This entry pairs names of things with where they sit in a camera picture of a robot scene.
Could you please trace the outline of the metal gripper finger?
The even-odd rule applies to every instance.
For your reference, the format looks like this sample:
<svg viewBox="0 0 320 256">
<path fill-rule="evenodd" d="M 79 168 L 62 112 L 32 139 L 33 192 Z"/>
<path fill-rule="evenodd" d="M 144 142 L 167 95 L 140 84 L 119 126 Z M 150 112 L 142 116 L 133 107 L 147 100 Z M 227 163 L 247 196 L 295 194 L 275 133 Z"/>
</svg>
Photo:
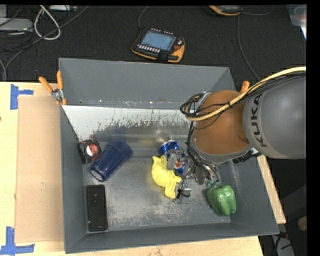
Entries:
<svg viewBox="0 0 320 256">
<path fill-rule="evenodd" d="M 188 185 L 187 181 L 182 181 L 176 190 L 174 202 L 177 205 L 187 204 L 191 197 L 192 188 Z"/>
<path fill-rule="evenodd" d="M 185 169 L 186 154 L 183 150 L 171 149 L 167 153 L 167 169 L 183 171 Z"/>
</svg>

